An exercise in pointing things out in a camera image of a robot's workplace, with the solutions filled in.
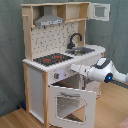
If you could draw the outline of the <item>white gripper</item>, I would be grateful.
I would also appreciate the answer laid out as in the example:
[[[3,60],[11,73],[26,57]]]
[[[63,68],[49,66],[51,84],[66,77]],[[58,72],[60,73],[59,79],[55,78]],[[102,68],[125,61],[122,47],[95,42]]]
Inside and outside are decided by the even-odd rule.
[[[79,73],[80,75],[86,76],[90,70],[90,66],[72,64],[70,69]]]

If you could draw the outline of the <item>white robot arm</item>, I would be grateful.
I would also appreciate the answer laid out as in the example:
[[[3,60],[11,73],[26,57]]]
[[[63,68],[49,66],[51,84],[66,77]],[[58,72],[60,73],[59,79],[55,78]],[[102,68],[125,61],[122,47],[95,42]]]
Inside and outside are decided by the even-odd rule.
[[[92,66],[72,64],[70,69],[97,82],[115,82],[128,88],[128,73],[120,73],[110,58],[102,57]]]

